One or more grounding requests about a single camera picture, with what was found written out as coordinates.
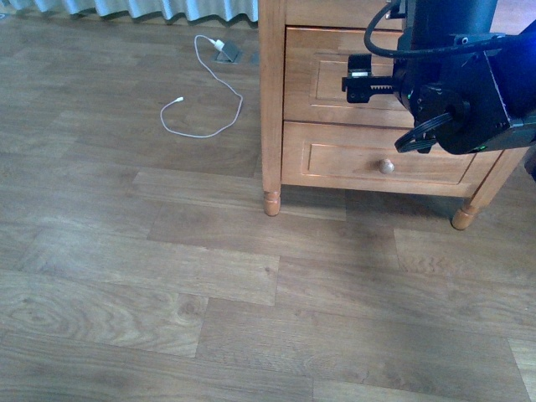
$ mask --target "white cable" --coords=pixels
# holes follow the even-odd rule
[[[179,136],[184,136],[184,137],[191,137],[191,138],[210,138],[210,137],[214,137],[214,136],[217,136],[218,134],[220,134],[223,130],[233,126],[236,121],[238,120],[238,116],[240,114],[240,110],[242,109],[242,102],[244,101],[244,97],[239,94],[238,92],[236,92],[236,90],[233,89],[233,87],[229,84],[227,84],[225,81],[221,80],[220,78],[218,78],[216,76],[216,74],[201,60],[201,57],[199,57],[199,51],[198,51],[198,38],[205,38],[207,39],[216,49],[218,50],[221,50],[224,46],[224,43],[221,41],[221,40],[213,40],[207,36],[204,36],[204,35],[196,35],[196,37],[193,39],[193,46],[195,48],[195,54],[198,56],[198,60],[199,60],[199,63],[205,68],[207,69],[207,71],[219,82],[221,82],[223,85],[225,85],[227,88],[229,88],[231,91],[233,91],[233,93],[235,95],[237,95],[239,98],[240,98],[240,102],[238,104],[238,108],[236,109],[236,115],[234,116],[234,119],[233,121],[228,124],[227,126],[225,127],[222,127],[220,128],[219,130],[217,130],[216,132],[213,132],[212,134],[208,134],[208,135],[205,135],[205,136],[199,136],[199,135],[196,135],[196,134],[188,134],[188,133],[185,133],[185,132],[180,132],[180,131],[174,131],[172,130],[171,128],[169,128],[167,125],[166,125],[166,122],[164,121],[164,116],[163,116],[163,113],[164,111],[171,105],[175,104],[175,103],[178,103],[178,102],[182,102],[184,101],[184,98],[181,97],[178,97],[176,100],[172,101],[172,102],[169,102],[167,105],[165,105],[161,110],[160,110],[160,121],[162,122],[162,125],[164,126],[164,128],[166,130],[168,130],[169,132],[173,133],[173,134],[177,134]]]

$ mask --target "drawer knob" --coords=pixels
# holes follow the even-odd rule
[[[394,172],[394,164],[389,159],[382,159],[379,161],[379,171],[383,174],[390,174]]]

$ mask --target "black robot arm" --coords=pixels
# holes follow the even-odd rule
[[[348,102],[394,94],[415,118],[396,143],[399,152],[454,154],[536,143],[536,22],[520,35],[490,33],[497,0],[393,0],[371,21],[365,45],[394,59],[393,74],[375,77],[370,54],[348,59]],[[403,18],[398,48],[374,45],[388,14]]]

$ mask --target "curtain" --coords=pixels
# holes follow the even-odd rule
[[[127,11],[133,18],[162,13],[165,19],[171,19],[184,13],[188,21],[210,15],[229,21],[239,14],[246,14],[254,22],[259,19],[257,0],[9,0],[9,3],[17,10],[35,5],[42,13],[63,6],[70,14],[94,8],[101,16]]]

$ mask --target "wooden nightstand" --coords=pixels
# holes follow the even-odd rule
[[[366,51],[364,29],[383,5],[384,0],[259,1],[267,214],[279,213],[282,184],[419,193],[466,198],[452,220],[456,229],[465,229],[526,152],[454,156],[434,147],[428,155],[398,154],[394,141],[413,127],[411,114],[388,95],[368,104],[346,102],[340,86],[348,56]],[[508,6],[510,12],[515,8]],[[497,23],[500,15],[494,30],[511,31]],[[374,41],[395,49],[400,21],[379,27]],[[390,75],[391,66],[392,60],[373,57],[375,74]]]

